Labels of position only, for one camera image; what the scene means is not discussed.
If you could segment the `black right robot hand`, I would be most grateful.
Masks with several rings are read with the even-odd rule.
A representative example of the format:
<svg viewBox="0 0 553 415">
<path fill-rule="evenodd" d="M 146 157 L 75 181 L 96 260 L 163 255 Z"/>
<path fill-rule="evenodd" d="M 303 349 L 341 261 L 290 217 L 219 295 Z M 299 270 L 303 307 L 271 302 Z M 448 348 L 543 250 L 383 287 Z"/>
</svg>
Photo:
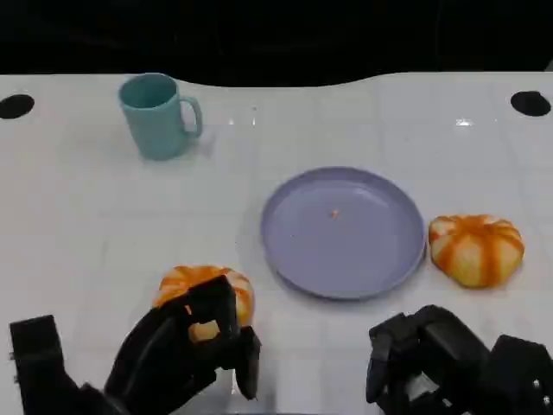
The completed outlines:
<svg viewBox="0 0 553 415">
<path fill-rule="evenodd" d="M 369 330 L 365 399 L 384 414 L 475 414 L 476 380 L 489 350 L 436 305 Z"/>
</svg>

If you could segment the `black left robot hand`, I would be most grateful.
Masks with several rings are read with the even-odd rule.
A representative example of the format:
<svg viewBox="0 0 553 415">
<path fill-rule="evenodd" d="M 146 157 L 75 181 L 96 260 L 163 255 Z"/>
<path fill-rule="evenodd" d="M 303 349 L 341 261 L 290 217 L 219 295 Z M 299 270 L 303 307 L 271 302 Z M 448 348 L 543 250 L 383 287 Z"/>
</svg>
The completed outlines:
<svg viewBox="0 0 553 415">
<path fill-rule="evenodd" d="M 170 414 L 233 370 L 240 393 L 257 396 L 261 342 L 238 323 L 225 276 L 150 310 L 127 335 L 104 386 L 124 414 Z"/>
</svg>

